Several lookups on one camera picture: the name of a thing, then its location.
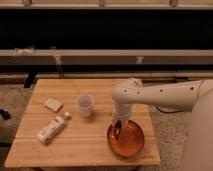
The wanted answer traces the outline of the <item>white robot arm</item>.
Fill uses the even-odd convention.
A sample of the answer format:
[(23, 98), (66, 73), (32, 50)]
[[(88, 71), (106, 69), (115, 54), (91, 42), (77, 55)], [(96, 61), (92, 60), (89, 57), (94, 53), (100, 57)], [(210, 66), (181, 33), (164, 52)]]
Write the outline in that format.
[(143, 86), (127, 79), (112, 88), (113, 115), (128, 120), (134, 104), (190, 112), (181, 171), (213, 171), (213, 79)]

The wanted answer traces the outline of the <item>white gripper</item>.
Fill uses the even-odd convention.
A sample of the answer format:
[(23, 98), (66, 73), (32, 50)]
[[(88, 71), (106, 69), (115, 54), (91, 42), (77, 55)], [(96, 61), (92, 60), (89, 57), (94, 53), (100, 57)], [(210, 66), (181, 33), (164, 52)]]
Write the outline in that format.
[(131, 117), (131, 104), (118, 104), (115, 103), (112, 109), (112, 125), (117, 121), (121, 122), (121, 126), (125, 127)]

